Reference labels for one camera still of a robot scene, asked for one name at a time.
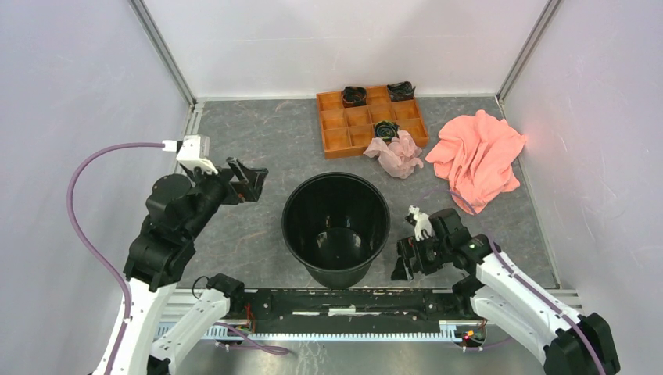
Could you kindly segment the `black plastic trash bin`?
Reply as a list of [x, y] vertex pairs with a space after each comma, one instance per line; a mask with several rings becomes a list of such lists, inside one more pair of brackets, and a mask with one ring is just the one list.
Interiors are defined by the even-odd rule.
[[390, 211], [383, 194], [351, 173], [322, 173], [286, 200], [281, 228], [291, 254], [330, 289], [358, 284], [384, 248]]

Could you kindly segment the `pink translucent trash bag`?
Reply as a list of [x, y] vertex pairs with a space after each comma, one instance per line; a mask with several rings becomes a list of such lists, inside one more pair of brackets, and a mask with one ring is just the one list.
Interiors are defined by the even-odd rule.
[[406, 179], [417, 168], [424, 167], [420, 159], [421, 153], [422, 149], [405, 130], [398, 130], [388, 144], [381, 138], [374, 137], [364, 151], [365, 156], [376, 158], [389, 176], [399, 179]]

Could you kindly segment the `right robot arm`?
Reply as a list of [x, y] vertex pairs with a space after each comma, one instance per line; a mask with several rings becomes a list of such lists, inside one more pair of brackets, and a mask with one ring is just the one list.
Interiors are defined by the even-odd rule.
[[617, 374], [621, 369], [609, 323], [567, 305], [520, 270], [489, 236], [473, 236], [454, 209], [432, 215], [410, 206], [414, 233], [397, 243], [393, 280], [429, 275], [447, 264], [467, 273], [452, 287], [462, 319], [494, 323], [527, 348], [546, 374]]

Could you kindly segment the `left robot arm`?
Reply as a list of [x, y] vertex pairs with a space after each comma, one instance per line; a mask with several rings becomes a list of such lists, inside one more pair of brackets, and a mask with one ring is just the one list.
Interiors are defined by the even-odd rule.
[[229, 158], [216, 173], [200, 168], [158, 179], [146, 200], [148, 214], [129, 247], [122, 281], [131, 293], [121, 302], [97, 374], [175, 374], [202, 336], [223, 317], [245, 310], [244, 284], [217, 274], [194, 305], [157, 337], [164, 309], [195, 254], [195, 239], [222, 205], [256, 202], [268, 175]]

